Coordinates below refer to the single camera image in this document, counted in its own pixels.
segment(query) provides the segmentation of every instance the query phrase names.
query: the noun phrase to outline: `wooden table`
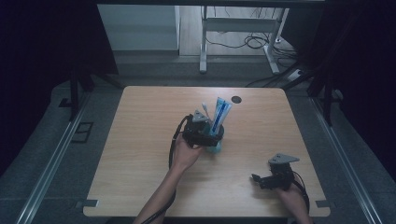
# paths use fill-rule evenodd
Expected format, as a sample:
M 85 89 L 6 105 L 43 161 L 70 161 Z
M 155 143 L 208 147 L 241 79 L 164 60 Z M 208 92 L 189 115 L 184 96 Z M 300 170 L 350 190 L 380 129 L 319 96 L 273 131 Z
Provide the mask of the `wooden table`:
M 88 200 L 86 216 L 135 217 L 160 185 L 168 168 L 171 138 L 180 121 L 206 102 L 213 116 L 217 97 L 242 98 L 224 121 L 219 154 L 204 153 L 182 177 L 168 217 L 288 217 L 276 194 L 260 189 L 251 174 L 271 175 L 276 153 L 300 158 L 291 163 L 306 184 L 311 216 L 325 196 L 303 138 L 281 89 L 127 87 L 110 129 Z

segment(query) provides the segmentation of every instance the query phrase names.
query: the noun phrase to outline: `white metal stand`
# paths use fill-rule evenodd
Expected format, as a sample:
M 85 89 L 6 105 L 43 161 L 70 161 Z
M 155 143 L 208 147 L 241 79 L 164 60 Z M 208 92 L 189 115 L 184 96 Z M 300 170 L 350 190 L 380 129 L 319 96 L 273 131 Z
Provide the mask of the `white metal stand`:
M 208 18 L 207 7 L 204 7 L 202 17 L 202 43 L 200 55 L 200 73 L 206 72 L 206 32 L 252 32 L 252 33 L 271 33 L 268 46 L 264 46 L 264 52 L 274 74 L 279 73 L 276 62 L 272 55 L 276 36 L 282 24 L 285 8 L 281 8 L 275 20 L 269 19 L 238 19 L 238 18 Z

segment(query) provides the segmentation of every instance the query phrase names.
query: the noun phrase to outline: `white wall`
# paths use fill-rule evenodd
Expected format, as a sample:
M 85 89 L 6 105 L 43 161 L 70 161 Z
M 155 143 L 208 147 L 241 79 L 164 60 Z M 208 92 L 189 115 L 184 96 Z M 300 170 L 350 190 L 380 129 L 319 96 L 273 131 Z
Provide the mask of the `white wall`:
M 178 49 L 178 6 L 98 5 L 113 50 Z

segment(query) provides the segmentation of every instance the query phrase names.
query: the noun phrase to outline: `gray carpet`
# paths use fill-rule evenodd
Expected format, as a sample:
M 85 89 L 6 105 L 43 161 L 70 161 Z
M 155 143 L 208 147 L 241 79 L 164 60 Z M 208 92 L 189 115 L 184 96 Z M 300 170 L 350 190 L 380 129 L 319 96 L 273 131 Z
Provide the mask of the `gray carpet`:
M 158 62 L 150 58 L 139 60 L 134 63 L 119 62 L 120 75 L 112 77 L 123 85 L 245 87 L 251 81 L 272 76 L 268 65 L 259 63 L 265 61 L 260 57 L 252 60 L 243 58 L 240 61 L 209 58 L 207 73 L 204 75 L 199 73 L 196 58 L 171 60 L 172 62 Z M 81 120 L 93 122 L 92 133 L 87 143 L 70 144 L 33 223 L 101 224 L 109 220 L 109 217 L 85 217 L 82 208 L 76 207 L 88 195 L 122 94 L 122 90 L 95 76 L 93 78 L 96 87 Z M 267 81 L 255 83 L 251 87 L 260 87 Z M 277 85 L 285 82 L 286 80 L 280 80 Z M 304 90 L 308 84 L 302 83 L 288 91 L 287 95 L 318 178 L 331 204 L 331 214 L 328 217 L 316 217 L 315 222 L 368 223 L 339 161 L 334 156 L 329 139 L 318 122 L 314 107 L 306 96 Z M 18 158 L 1 177 L 0 223 L 15 222 L 33 185 L 62 137 L 69 119 L 69 109 L 58 107 L 64 97 L 68 97 L 67 83 L 53 90 L 46 114 Z M 348 124 L 337 105 L 332 106 L 332 121 L 346 154 L 368 189 L 383 223 L 396 223 L 392 214 L 396 210 L 394 181 Z

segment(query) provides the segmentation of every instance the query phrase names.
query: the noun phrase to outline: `person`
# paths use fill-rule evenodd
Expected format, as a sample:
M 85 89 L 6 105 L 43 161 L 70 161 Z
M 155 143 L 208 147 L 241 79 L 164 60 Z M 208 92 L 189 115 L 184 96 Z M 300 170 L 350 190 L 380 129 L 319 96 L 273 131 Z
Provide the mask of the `person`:
M 168 201 L 172 198 L 172 195 L 177 188 L 177 184 L 183 174 L 195 164 L 204 150 L 205 147 L 200 146 L 191 149 L 181 134 L 178 135 L 175 144 L 172 166 L 163 179 L 163 182 L 155 190 L 138 216 L 134 219 L 134 224 L 140 224 L 144 222 L 147 218 L 162 209 L 168 203 Z M 282 203 L 285 204 L 286 208 L 295 217 L 297 223 L 313 223 L 312 218 L 308 215 L 302 193 L 296 186 L 291 185 L 288 190 L 275 189 L 275 192 L 279 196 L 279 199 L 282 201 Z M 151 223 L 163 223 L 165 213 L 166 211 L 159 217 L 155 218 Z

